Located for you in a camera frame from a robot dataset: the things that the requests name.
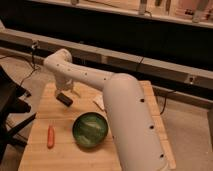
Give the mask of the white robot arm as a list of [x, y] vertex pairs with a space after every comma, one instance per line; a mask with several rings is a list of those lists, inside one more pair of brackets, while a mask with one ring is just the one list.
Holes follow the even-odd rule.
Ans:
[[59, 90], [68, 90], [69, 80], [102, 92], [103, 104], [122, 171], [170, 171], [144, 89], [126, 73], [113, 73], [76, 65], [66, 49], [44, 60], [56, 78]]

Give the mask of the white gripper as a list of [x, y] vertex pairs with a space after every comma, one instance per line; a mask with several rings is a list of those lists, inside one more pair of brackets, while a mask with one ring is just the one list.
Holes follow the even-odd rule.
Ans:
[[54, 92], [55, 98], [58, 97], [58, 95], [61, 93], [61, 91], [68, 91], [74, 95], [76, 95], [78, 98], [81, 98], [81, 95], [74, 90], [73, 88], [73, 80], [70, 78], [67, 78], [63, 75], [60, 74], [55, 74], [55, 85], [56, 85], [56, 90]]

